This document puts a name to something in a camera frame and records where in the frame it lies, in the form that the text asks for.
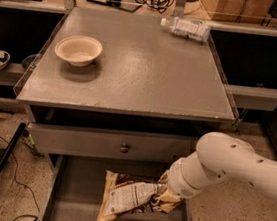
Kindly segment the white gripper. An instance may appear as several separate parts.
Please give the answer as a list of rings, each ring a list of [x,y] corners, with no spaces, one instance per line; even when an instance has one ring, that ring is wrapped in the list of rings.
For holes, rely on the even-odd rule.
[[[154,210],[168,214],[182,204],[184,199],[201,193],[202,172],[202,165],[197,159],[182,157],[173,163],[170,170],[159,178],[161,184],[168,182],[169,190],[155,196]]]

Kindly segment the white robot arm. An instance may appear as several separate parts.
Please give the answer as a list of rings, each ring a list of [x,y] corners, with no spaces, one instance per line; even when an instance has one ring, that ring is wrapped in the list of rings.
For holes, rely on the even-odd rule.
[[[277,202],[277,162],[259,156],[241,139],[210,132],[198,139],[195,152],[176,160],[160,177],[165,190],[157,197],[158,209],[171,212],[207,186],[228,178],[245,181]]]

